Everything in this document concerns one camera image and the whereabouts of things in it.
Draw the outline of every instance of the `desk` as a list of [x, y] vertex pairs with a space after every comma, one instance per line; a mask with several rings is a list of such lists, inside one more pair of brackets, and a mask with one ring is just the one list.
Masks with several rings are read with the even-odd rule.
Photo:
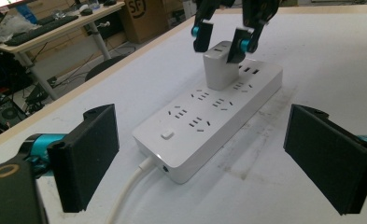
[[119, 9], [121, 9], [122, 6], [124, 6], [124, 2], [118, 2], [114, 6], [110, 7], [104, 7], [101, 6], [100, 8], [93, 11], [93, 14], [90, 16], [79, 16], [79, 18], [75, 21], [71, 21], [67, 23], [66, 25], [59, 27], [58, 29], [55, 29], [51, 32], [48, 32], [38, 38], [35, 38], [31, 41], [28, 41], [26, 43], [23, 43], [17, 47], [11, 47], [7, 45], [0, 45], [0, 50], [13, 53], [15, 54], [18, 59], [21, 61], [22, 65], [29, 67], [32, 74], [36, 77], [40, 85], [44, 88], [44, 90], [49, 94], [49, 96], [56, 100], [58, 99], [58, 96], [56, 92], [52, 89], [52, 87], [49, 85], [47, 80], [50, 77], [53, 77], [55, 73], [51, 72], [52, 69], [55, 69], [55, 67], [61, 66], [61, 64], [66, 64], [64, 62], [69, 61], [71, 64], [74, 64], [75, 62], [79, 62], [84, 55], [83, 54], [83, 46], [88, 46], [91, 43], [88, 43], [87, 39], [86, 42], [84, 41], [82, 43], [76, 44], [74, 47], [71, 47], [68, 50], [64, 50], [62, 53], [53, 56], [51, 59], [47, 60], [46, 62], [40, 62], [40, 65], [36, 65], [32, 63], [32, 61], [27, 56], [26, 52], [30, 49], [33, 49], [35, 47], [44, 45], [45, 43], [51, 41], [52, 39], [58, 38], [61, 35], [64, 35], [72, 30], [81, 28], [84, 25], [90, 25], [92, 29], [92, 38], [94, 40], [94, 44], [96, 44], [94, 47], [97, 47], [99, 50], [102, 51], [102, 54], [104, 55], [104, 59], [110, 59], [110, 54], [108, 53], [107, 47], [105, 46], [105, 42], [98, 32], [98, 29], [96, 28], [95, 21], [103, 18], [106, 15], [109, 15]]
[[[215, 15], [211, 46], [231, 40], [240, 10]], [[86, 212], [64, 214], [52, 177], [37, 183], [50, 223], [105, 223], [124, 183], [145, 158], [132, 130], [204, 79], [192, 50], [193, 19], [144, 46], [52, 105], [0, 135], [0, 162], [33, 133], [68, 133], [93, 107], [115, 104], [120, 152]], [[282, 88], [183, 185], [160, 170], [135, 187], [118, 223], [367, 224], [342, 216], [283, 148], [291, 104], [330, 114], [355, 134], [367, 134], [367, 6], [280, 8], [249, 58], [284, 67]]]

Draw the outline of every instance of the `white cable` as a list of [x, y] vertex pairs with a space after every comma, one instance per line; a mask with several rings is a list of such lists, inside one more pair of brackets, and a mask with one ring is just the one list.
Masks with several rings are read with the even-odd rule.
[[153, 166], [154, 166], [154, 162], [151, 157], [147, 157], [144, 161], [142, 161], [142, 163], [140, 163], [139, 167], [135, 170], [134, 174], [131, 176], [131, 178], [122, 188], [119, 198], [114, 202], [113, 208], [111, 209], [111, 212], [106, 221], [107, 224], [114, 223], [113, 221], [116, 215], [118, 214], [121, 208], [121, 205], [124, 202], [126, 196], [130, 192], [130, 189], [132, 189], [136, 181], [139, 180], [140, 177], [142, 177], [142, 174], [145, 174], [147, 171], [153, 168]]

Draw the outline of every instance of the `table leg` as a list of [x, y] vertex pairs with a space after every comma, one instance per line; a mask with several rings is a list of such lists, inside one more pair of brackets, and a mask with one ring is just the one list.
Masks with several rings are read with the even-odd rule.
[[51, 85], [48, 83], [48, 81], [36, 72], [35, 65], [32, 63], [32, 61], [29, 59], [29, 57], [23, 52], [19, 52], [18, 56], [21, 57], [21, 59], [23, 60], [25, 65], [27, 67], [29, 67], [29, 70], [31, 71], [31, 73], [35, 76], [37, 81], [43, 87], [44, 91], [46, 91], [49, 94], [51, 99], [54, 100], [54, 101], [57, 100], [59, 98], [57, 93], [54, 91], [54, 89], [51, 87]]
[[101, 34], [99, 33], [98, 28], [96, 28], [95, 22], [92, 21], [89, 23], [89, 25], [92, 30], [93, 39], [95, 40], [96, 45], [98, 46], [99, 50], [101, 50], [102, 54], [104, 55], [104, 61], [111, 59], [110, 54], [105, 45], [104, 39], [102, 38]]

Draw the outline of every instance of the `power socket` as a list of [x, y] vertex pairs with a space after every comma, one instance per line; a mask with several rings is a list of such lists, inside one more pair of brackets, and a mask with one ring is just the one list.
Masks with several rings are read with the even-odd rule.
[[178, 184], [188, 181], [280, 88], [282, 67], [244, 59], [222, 91], [206, 83], [145, 120], [133, 135], [140, 150]]

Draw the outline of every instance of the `cardboard box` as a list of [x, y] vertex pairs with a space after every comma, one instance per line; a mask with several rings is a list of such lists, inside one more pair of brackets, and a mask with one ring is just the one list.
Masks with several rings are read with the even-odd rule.
[[124, 0], [119, 10], [127, 39], [143, 43], [168, 30], [168, 22], [162, 0]]

